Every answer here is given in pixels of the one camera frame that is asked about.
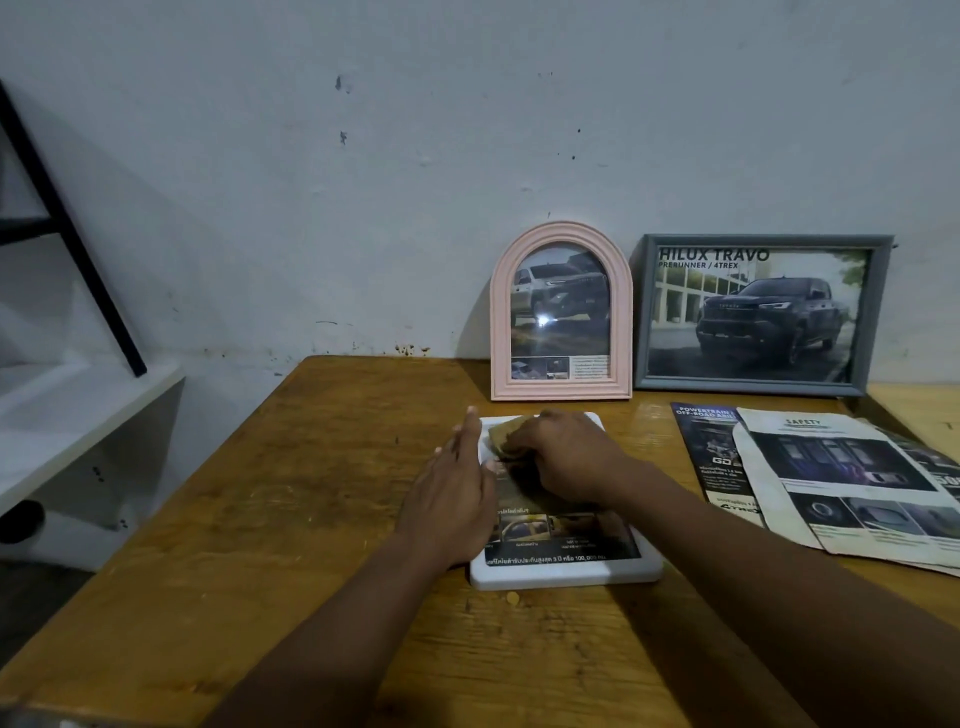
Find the framed car photo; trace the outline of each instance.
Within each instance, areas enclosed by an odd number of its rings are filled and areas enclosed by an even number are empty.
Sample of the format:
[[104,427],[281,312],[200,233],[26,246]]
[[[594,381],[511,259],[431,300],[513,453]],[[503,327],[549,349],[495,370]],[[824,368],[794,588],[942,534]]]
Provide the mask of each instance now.
[[862,396],[891,235],[647,235],[637,389]]
[[632,283],[619,248],[589,226],[521,235],[491,279],[491,398],[628,399]]

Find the forearm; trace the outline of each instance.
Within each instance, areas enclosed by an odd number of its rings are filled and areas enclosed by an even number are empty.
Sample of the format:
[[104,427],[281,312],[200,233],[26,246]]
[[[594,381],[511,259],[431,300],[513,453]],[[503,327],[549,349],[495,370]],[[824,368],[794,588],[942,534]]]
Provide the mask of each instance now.
[[442,571],[392,536],[234,688],[204,726],[362,724]]
[[960,722],[953,628],[649,464],[619,467],[611,493],[819,724]]

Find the building in photo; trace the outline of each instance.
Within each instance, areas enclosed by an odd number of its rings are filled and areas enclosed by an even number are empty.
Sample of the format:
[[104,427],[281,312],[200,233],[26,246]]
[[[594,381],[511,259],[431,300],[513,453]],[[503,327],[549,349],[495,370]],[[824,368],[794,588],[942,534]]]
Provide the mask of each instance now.
[[694,327],[711,296],[739,293],[752,280],[770,278],[770,260],[741,262],[735,269],[657,266],[653,328]]

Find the hand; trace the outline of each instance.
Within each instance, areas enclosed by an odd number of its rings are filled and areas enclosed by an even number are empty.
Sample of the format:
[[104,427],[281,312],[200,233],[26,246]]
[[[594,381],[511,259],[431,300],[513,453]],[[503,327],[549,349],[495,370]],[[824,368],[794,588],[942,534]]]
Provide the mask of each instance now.
[[535,453],[540,483],[574,503],[612,507],[617,470],[632,459],[583,412],[544,409],[513,432],[506,450]]
[[396,520],[396,534],[439,571],[480,553],[496,523],[493,471],[477,462],[480,429],[476,407],[470,407],[453,437],[423,466]]

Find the black metal bar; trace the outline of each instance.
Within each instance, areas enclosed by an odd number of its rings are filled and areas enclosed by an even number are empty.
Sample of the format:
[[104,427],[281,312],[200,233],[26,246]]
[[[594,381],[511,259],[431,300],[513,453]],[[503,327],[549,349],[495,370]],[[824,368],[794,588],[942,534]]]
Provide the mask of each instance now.
[[36,148],[30,136],[27,134],[23,123],[20,121],[20,117],[13,107],[13,103],[10,100],[7,90],[4,88],[3,82],[0,82],[0,126],[2,126],[4,132],[7,133],[7,137],[10,139],[16,155],[20,157],[20,162],[23,164],[27,176],[33,183],[36,194],[40,196],[40,200],[47,209],[47,214],[49,214],[54,221],[57,232],[63,239],[63,244],[66,246],[67,252],[69,252],[70,257],[73,258],[73,262],[77,265],[77,269],[80,271],[86,287],[90,290],[90,295],[93,296],[93,300],[100,308],[100,313],[103,314],[104,320],[107,322],[107,326],[113,334],[113,338],[116,339],[120,351],[127,357],[127,363],[130,364],[130,368],[136,376],[146,374],[147,365],[144,363],[143,357],[140,356],[140,352],[136,349],[130,332],[127,331],[127,327],[120,317],[120,312],[113,304],[113,300],[110,298],[103,279],[101,279],[100,274],[97,273],[96,266],[93,265],[93,260],[90,259],[90,255],[86,251],[80,234],[74,227],[73,221],[66,211],[66,207],[63,206],[60,195],[54,187],[53,180],[50,179],[46,168],[43,166],[43,162],[36,153]]
[[57,224],[49,217],[0,218],[0,245],[18,243],[55,232]]

